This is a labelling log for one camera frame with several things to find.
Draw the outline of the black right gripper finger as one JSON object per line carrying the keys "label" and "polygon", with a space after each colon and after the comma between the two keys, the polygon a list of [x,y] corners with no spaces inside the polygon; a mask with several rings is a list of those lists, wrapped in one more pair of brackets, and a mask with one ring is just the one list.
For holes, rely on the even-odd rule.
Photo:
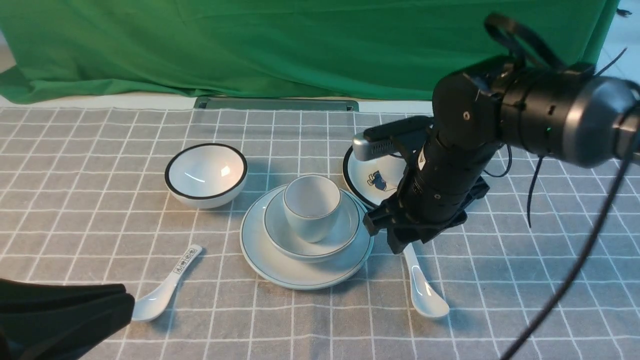
{"label": "black right gripper finger", "polygon": [[409,207],[398,197],[389,197],[369,210],[363,225],[372,236],[386,231],[386,243],[394,255],[413,242],[429,242],[441,230],[440,221],[425,216],[421,208]]}

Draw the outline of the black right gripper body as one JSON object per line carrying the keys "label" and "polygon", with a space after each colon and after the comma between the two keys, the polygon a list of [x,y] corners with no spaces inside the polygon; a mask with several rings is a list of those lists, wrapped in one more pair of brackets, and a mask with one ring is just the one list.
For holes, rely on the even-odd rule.
{"label": "black right gripper body", "polygon": [[482,178],[489,160],[490,145],[474,149],[423,145],[398,189],[395,233],[434,236],[464,223],[466,208],[489,192]]}

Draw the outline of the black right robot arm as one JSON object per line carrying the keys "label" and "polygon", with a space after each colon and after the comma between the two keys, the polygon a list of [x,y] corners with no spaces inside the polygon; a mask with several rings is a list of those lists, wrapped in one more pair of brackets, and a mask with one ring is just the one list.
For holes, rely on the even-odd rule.
{"label": "black right robot arm", "polygon": [[594,168],[633,151],[639,163],[639,100],[629,80],[599,76],[589,64],[566,70],[526,67],[499,55],[439,80],[434,115],[368,128],[363,161],[400,153],[397,189],[363,218],[371,236],[387,232],[394,254],[427,243],[467,220],[484,198],[482,178],[502,146]]}

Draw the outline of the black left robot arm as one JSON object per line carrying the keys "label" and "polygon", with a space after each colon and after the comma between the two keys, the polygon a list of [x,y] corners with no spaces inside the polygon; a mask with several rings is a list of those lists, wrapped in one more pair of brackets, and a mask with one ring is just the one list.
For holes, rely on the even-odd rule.
{"label": "black left robot arm", "polygon": [[132,319],[123,284],[45,285],[0,281],[0,357],[78,360]]}

